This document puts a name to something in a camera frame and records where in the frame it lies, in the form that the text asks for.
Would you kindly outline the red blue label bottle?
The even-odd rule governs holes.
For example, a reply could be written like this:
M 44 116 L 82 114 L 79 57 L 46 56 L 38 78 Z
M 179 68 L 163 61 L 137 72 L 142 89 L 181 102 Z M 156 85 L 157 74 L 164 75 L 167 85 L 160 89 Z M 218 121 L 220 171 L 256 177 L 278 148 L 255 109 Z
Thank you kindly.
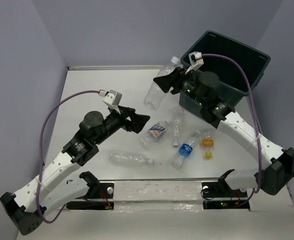
M 152 145 L 157 143 L 166 134 L 168 128 L 169 122 L 166 120 L 154 123 L 139 139 L 140 146 L 145 150 L 149 150 Z

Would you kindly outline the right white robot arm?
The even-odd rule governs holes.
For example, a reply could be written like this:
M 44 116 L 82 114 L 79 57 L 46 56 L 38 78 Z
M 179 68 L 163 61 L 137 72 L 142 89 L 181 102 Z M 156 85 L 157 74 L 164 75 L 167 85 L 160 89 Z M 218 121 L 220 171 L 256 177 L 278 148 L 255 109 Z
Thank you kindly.
M 275 196 L 294 177 L 294 149 L 271 142 L 242 119 L 222 98 L 217 74 L 176 67 L 153 81 L 164 93 L 187 95 L 200 106 L 199 114 L 205 122 L 232 138 L 258 162 L 254 169 L 230 169 L 224 173 L 217 183 L 222 196 L 246 189 L 260 189 Z

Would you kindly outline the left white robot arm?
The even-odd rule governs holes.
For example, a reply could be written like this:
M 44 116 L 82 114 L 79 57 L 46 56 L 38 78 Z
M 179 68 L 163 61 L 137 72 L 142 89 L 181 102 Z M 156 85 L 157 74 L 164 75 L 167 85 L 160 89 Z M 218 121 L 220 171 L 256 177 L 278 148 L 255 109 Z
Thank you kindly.
M 43 222 L 43 216 L 76 198 L 91 198 L 100 189 L 99 180 L 89 171 L 67 185 L 57 186 L 71 173 L 84 166 L 98 152 L 98 145 L 119 129 L 140 133 L 150 120 L 134 108 L 119 106 L 107 117 L 99 111 L 88 112 L 79 130 L 57 157 L 31 182 L 14 193 L 5 192 L 0 202 L 18 231 L 28 235 Z

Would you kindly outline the large clear bottle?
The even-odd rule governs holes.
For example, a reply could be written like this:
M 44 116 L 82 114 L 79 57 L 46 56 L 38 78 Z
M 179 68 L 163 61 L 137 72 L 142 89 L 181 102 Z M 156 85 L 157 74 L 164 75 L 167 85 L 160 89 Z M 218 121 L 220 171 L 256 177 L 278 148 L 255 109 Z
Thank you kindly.
M 149 158 L 144 154 L 122 150 L 110 151 L 108 160 L 115 166 L 127 168 L 153 166 L 155 163 L 153 158 Z

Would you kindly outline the small yellow cap bottle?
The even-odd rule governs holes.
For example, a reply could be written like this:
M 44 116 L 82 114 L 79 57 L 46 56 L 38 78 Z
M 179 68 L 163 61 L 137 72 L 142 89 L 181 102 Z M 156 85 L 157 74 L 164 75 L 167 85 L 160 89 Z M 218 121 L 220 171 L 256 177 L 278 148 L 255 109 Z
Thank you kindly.
M 207 128 L 201 132 L 201 142 L 200 147 L 203 152 L 203 157 L 207 160 L 213 157 L 214 149 L 214 134 L 212 128 Z

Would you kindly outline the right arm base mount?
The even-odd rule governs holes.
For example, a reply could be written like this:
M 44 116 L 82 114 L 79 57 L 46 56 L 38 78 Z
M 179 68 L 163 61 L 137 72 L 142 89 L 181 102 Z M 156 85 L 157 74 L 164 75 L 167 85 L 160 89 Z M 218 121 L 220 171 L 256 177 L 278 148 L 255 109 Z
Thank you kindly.
M 232 190 L 218 181 L 201 183 L 200 195 L 204 210 L 245 209 L 250 210 L 248 194 L 239 189 Z

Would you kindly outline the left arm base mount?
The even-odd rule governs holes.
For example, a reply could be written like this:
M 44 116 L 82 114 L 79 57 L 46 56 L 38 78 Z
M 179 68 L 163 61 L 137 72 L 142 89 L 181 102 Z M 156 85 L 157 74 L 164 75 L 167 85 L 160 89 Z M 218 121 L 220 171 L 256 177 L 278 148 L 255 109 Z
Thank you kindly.
M 68 210 L 108 211 L 114 209 L 114 181 L 101 181 L 98 190 L 66 204 Z

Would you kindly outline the clear bottle blue cap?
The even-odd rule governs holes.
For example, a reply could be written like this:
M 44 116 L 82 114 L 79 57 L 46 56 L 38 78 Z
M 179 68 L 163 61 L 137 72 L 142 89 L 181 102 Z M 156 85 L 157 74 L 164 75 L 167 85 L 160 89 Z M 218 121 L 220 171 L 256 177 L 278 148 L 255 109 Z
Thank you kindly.
M 172 116 L 170 121 L 170 136 L 173 148 L 178 148 L 180 145 L 180 139 L 182 137 L 184 127 L 184 116 L 185 111 L 181 106 L 177 106 L 172 110 Z

